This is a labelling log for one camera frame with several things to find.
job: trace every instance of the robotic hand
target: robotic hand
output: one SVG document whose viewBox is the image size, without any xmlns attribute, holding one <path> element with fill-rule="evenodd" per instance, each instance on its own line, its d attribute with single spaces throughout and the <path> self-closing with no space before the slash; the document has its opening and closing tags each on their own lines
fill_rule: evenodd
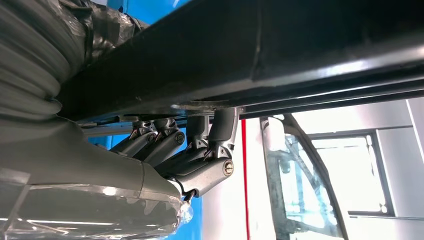
<svg viewBox="0 0 424 240">
<path fill-rule="evenodd" d="M 136 123 L 131 135 L 111 149 L 147 163 L 165 179 L 177 182 L 186 200 L 200 197 L 233 173 L 233 149 L 239 112 L 236 108 L 215 111 L 209 130 L 208 116 L 187 120 L 188 147 L 170 157 L 185 141 L 174 119 Z"/>
</svg>

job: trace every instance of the blue wall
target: blue wall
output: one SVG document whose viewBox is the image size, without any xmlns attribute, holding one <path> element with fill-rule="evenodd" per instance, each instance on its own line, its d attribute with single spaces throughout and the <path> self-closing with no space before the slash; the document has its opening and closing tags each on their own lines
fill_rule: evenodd
<svg viewBox="0 0 424 240">
<path fill-rule="evenodd" d="M 113 9 L 123 7 L 123 12 L 147 24 L 170 14 L 189 0 L 108 0 L 107 5 Z"/>
</svg>

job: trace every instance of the black metal beam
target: black metal beam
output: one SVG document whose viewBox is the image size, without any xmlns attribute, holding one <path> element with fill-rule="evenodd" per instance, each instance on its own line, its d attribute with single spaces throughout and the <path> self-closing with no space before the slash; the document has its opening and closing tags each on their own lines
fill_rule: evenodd
<svg viewBox="0 0 424 240">
<path fill-rule="evenodd" d="M 407 91 L 407 92 L 355 98 L 355 99 L 341 100 L 341 101 L 331 101 L 331 102 L 312 104 L 312 105 L 290 106 L 290 107 L 284 107 L 280 109 L 264 110 L 264 111 L 257 111 L 257 112 L 246 112 L 244 114 L 241 114 L 240 118 L 251 119 L 251 118 L 259 118 L 263 116 L 291 114 L 291 113 L 299 113 L 299 112 L 320 110 L 320 109 L 341 108 L 341 107 L 354 106 L 354 105 L 380 103 L 380 102 L 413 99 L 413 98 L 420 98 L 420 97 L 424 97 L 424 90 Z"/>
<path fill-rule="evenodd" d="M 194 0 L 66 82 L 59 115 L 186 115 L 174 105 L 416 66 L 421 9 L 418 0 Z"/>
</svg>

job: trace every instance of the silver wall panel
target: silver wall panel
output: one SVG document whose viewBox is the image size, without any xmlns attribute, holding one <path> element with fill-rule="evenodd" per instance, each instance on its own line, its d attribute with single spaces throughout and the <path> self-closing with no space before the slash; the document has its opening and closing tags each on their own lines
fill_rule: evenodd
<svg viewBox="0 0 424 240">
<path fill-rule="evenodd" d="M 414 128 L 377 131 L 397 217 L 424 217 L 424 163 Z"/>
<path fill-rule="evenodd" d="M 293 115 L 307 134 L 412 125 L 405 100 L 305 111 Z"/>
</svg>

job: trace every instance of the white wall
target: white wall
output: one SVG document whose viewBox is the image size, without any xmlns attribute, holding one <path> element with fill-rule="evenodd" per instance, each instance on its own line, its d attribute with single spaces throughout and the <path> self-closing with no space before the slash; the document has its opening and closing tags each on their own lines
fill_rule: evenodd
<svg viewBox="0 0 424 240">
<path fill-rule="evenodd" d="M 411 118 L 411 106 L 415 121 Z M 380 129 L 378 141 L 395 215 L 411 219 L 358 217 L 351 218 L 349 226 L 357 239 L 423 239 L 424 221 L 419 219 L 424 219 L 424 161 L 417 136 L 424 140 L 424 98 L 293 115 L 307 134 Z"/>
<path fill-rule="evenodd" d="M 232 175 L 202 196 L 203 240 L 247 239 L 241 121 L 232 161 Z"/>
<path fill-rule="evenodd" d="M 411 126 L 405 100 L 294 113 L 307 134 Z"/>
<path fill-rule="evenodd" d="M 411 219 L 347 219 L 354 233 L 351 240 L 423 239 L 424 221 L 414 218 L 424 218 L 424 186 L 420 186 L 424 183 L 424 161 L 405 100 L 300 112 L 294 116 L 307 134 L 379 129 L 377 135 L 396 216 Z M 250 239 L 275 239 L 269 199 L 264 198 L 268 185 L 262 141 L 259 132 L 249 127 L 254 124 L 254 119 L 246 121 Z M 239 122 L 233 175 L 203 196 L 203 240 L 247 238 L 240 126 Z"/>
</svg>

